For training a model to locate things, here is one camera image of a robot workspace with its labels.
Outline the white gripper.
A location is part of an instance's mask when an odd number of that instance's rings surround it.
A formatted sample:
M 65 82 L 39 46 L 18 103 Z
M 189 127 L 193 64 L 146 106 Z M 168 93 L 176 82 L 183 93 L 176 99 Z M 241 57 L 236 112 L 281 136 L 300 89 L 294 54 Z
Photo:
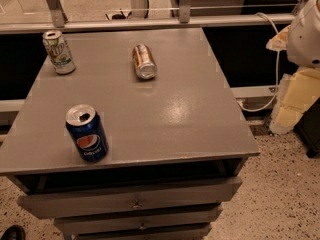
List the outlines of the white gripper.
M 287 49 L 288 60 L 298 66 L 320 67 L 320 0 L 308 0 L 290 26 L 271 38 L 266 48 Z

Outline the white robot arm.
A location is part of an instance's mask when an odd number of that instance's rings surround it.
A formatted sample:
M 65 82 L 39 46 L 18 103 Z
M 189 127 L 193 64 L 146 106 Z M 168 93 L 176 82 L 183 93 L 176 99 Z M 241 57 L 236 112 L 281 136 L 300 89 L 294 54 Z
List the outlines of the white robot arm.
M 298 66 L 293 75 L 283 75 L 271 113 L 269 129 L 285 134 L 320 97 L 320 0 L 308 0 L 266 48 L 285 50 L 287 59 Z

